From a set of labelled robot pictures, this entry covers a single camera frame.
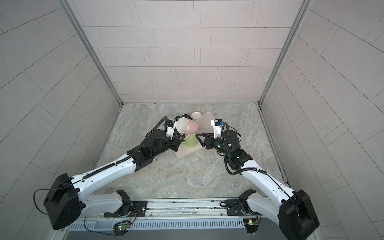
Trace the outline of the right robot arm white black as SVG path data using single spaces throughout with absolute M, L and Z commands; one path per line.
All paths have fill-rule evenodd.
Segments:
M 253 190 L 243 194 L 241 206 L 245 213 L 256 212 L 275 222 L 288 240 L 305 240 L 320 225 L 310 197 L 303 190 L 295 191 L 268 174 L 240 146 L 238 133 L 225 131 L 219 138 L 212 133 L 197 134 L 207 150 L 214 149 L 224 157 L 227 172 L 242 175 L 256 185 L 264 196 Z

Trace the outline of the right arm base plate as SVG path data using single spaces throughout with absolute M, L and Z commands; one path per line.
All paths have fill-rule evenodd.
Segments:
M 220 202 L 220 206 L 227 210 L 228 216 L 258 216 L 259 213 L 251 210 L 243 210 L 239 199 L 224 200 Z

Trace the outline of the pink mug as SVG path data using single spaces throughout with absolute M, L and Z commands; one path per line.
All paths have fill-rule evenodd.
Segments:
M 177 120 L 177 131 L 184 136 L 186 140 L 191 134 L 196 134 L 199 130 L 199 125 L 196 121 L 181 117 Z

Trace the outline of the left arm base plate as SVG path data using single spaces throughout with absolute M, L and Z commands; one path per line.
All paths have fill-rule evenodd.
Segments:
M 104 218 L 141 218 L 146 214 L 148 201 L 133 201 L 123 205 L 115 213 L 104 213 Z

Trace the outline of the light green mug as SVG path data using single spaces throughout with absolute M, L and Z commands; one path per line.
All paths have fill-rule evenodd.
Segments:
M 199 141 L 196 137 L 196 134 L 191 134 L 185 139 L 185 146 L 187 148 L 193 149 L 198 145 Z

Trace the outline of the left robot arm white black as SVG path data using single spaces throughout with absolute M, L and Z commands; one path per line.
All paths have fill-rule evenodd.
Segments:
M 44 199 L 53 229 L 60 230 L 69 226 L 89 210 L 91 205 L 86 199 L 94 191 L 146 167 L 156 156 L 167 150 L 178 151 L 184 138 L 184 134 L 168 137 L 166 131 L 156 129 L 146 134 L 137 147 L 115 161 L 73 177 L 67 173 L 58 176 Z

